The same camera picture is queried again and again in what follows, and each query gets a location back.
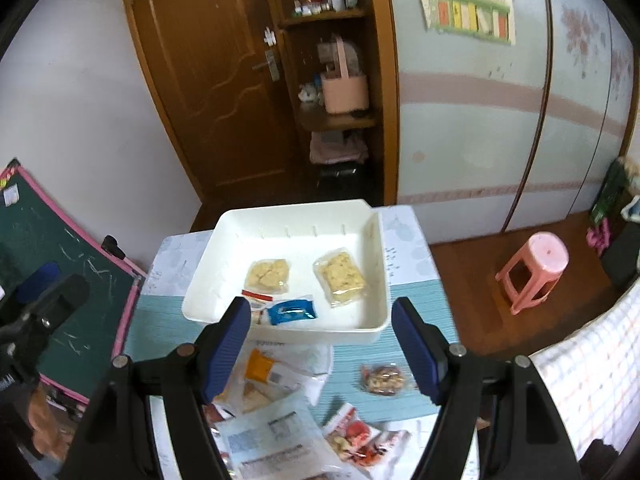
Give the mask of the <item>blue white snack packet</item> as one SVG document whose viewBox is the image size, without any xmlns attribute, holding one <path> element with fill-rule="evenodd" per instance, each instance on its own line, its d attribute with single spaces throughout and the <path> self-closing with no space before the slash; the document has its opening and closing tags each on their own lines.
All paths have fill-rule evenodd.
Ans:
<svg viewBox="0 0 640 480">
<path fill-rule="evenodd" d="M 315 320 L 314 302 L 307 298 L 285 299 L 266 304 L 251 304 L 253 320 L 257 324 L 279 326 L 299 321 Z"/>
</svg>

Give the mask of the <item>clear packet nut snack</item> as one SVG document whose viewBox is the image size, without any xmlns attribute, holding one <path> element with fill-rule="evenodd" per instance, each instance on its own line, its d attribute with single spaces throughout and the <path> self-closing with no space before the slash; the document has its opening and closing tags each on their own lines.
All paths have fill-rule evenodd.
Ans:
<svg viewBox="0 0 640 480">
<path fill-rule="evenodd" d="M 395 364 L 361 367 L 361 388 L 377 396 L 396 396 L 407 385 L 404 372 Z"/>
</svg>

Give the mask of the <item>orange white snack packet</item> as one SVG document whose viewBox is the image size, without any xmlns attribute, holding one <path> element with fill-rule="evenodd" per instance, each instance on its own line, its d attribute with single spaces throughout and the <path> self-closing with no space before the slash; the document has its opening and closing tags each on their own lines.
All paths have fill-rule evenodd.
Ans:
<svg viewBox="0 0 640 480">
<path fill-rule="evenodd" d="M 316 406 L 332 370 L 333 348 L 326 344 L 249 341 L 213 404 L 224 417 L 239 416 L 301 391 Z"/>
</svg>

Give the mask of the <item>yellow cracker packet left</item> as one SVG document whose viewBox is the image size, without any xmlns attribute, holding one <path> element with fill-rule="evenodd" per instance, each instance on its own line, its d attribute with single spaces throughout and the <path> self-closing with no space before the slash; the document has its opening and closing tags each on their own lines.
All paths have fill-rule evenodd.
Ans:
<svg viewBox="0 0 640 480">
<path fill-rule="evenodd" d="M 246 274 L 245 289 L 260 294 L 282 294 L 288 290 L 290 266 L 284 259 L 254 262 Z"/>
</svg>

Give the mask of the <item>yellow cracker packet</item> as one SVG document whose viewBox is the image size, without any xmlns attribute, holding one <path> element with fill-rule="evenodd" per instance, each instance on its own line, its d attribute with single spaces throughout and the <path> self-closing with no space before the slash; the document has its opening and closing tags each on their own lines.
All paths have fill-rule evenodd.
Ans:
<svg viewBox="0 0 640 480">
<path fill-rule="evenodd" d="M 246 274 L 245 289 L 260 294 L 282 294 L 288 290 L 290 266 L 284 259 L 254 262 Z"/>
<path fill-rule="evenodd" d="M 368 284 L 352 255 L 339 249 L 314 263 L 314 275 L 332 308 L 346 306 L 362 299 Z"/>
</svg>

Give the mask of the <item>yellow cracker packet right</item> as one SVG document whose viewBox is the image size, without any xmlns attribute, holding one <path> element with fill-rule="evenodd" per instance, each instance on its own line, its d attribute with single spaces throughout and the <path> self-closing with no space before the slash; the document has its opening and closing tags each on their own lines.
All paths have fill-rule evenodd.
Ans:
<svg viewBox="0 0 640 480">
<path fill-rule="evenodd" d="M 314 263 L 314 275 L 332 308 L 346 306 L 362 299 L 368 284 L 352 255 L 339 249 Z"/>
</svg>

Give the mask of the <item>red white snack packet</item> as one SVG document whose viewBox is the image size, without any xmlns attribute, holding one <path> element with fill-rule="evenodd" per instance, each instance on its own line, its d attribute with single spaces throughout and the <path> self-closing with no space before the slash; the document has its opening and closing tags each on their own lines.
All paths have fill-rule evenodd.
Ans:
<svg viewBox="0 0 640 480">
<path fill-rule="evenodd" d="M 378 430 L 357 409 L 344 403 L 322 428 L 338 458 L 373 478 L 392 468 L 410 440 L 406 430 Z"/>
</svg>

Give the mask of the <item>white plastic tray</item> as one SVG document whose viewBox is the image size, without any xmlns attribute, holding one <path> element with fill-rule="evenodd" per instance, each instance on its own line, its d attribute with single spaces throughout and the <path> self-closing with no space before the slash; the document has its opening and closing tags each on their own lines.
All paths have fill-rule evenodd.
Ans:
<svg viewBox="0 0 640 480">
<path fill-rule="evenodd" d="M 323 261 L 344 252 L 364 278 L 361 295 L 336 304 L 318 277 Z M 390 291 L 380 214 L 364 200 L 295 204 L 225 212 L 218 220 L 182 302 L 192 322 L 219 321 L 240 296 L 250 267 L 283 259 L 288 289 L 283 299 L 309 297 L 316 318 L 253 325 L 252 339 L 284 344 L 372 344 L 390 324 Z"/>
</svg>

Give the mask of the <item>pink plastic stool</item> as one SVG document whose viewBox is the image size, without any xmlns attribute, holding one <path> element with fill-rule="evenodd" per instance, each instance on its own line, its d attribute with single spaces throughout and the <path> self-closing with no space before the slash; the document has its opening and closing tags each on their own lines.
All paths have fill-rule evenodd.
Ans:
<svg viewBox="0 0 640 480">
<path fill-rule="evenodd" d="M 568 250 L 557 235 L 548 231 L 531 235 L 495 275 L 496 282 L 510 300 L 511 314 L 518 315 L 543 304 L 569 263 Z M 516 288 L 511 278 L 518 266 L 529 273 L 528 281 L 521 289 Z"/>
</svg>

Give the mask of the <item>checked white bedding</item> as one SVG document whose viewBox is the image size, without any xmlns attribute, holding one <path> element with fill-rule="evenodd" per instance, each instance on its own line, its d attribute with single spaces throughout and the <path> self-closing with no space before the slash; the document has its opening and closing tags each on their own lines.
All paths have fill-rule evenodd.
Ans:
<svg viewBox="0 0 640 480">
<path fill-rule="evenodd" d="M 639 326 L 634 282 L 610 310 L 530 356 L 578 458 L 594 440 L 623 451 L 638 426 Z"/>
</svg>

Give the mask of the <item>pink basket on shelf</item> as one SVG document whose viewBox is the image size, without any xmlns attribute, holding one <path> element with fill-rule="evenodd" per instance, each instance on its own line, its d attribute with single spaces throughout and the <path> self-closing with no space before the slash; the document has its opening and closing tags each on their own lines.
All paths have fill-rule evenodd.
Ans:
<svg viewBox="0 0 640 480">
<path fill-rule="evenodd" d="M 329 46 L 333 68 L 320 76 L 326 112 L 341 115 L 367 110 L 368 80 L 358 49 L 338 35 L 332 37 Z"/>
</svg>

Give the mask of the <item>brown wooden door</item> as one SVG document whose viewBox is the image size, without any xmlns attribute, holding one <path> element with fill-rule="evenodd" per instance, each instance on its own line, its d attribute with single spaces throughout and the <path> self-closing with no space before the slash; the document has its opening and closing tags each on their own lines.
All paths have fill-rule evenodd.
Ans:
<svg viewBox="0 0 640 480">
<path fill-rule="evenodd" d="M 198 196 L 283 204 L 300 185 L 297 132 L 267 0 L 124 0 L 152 100 Z"/>
</svg>

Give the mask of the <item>green chalkboard pink frame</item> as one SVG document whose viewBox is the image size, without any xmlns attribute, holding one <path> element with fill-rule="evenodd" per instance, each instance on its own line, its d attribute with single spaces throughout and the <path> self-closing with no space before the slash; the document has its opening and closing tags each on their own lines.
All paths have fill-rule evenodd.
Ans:
<svg viewBox="0 0 640 480">
<path fill-rule="evenodd" d="M 45 384 L 86 404 L 124 348 L 144 275 L 102 248 L 14 158 L 1 171 L 1 288 L 10 294 L 38 271 L 31 290 L 71 275 L 88 284 L 38 364 Z"/>
</svg>

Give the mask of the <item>colourful wall poster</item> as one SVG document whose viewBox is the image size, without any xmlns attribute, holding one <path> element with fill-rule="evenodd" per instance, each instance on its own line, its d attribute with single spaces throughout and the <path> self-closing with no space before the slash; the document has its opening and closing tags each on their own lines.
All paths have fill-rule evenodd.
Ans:
<svg viewBox="0 0 640 480">
<path fill-rule="evenodd" d="M 427 29 L 516 43 L 513 0 L 421 0 Z"/>
</svg>

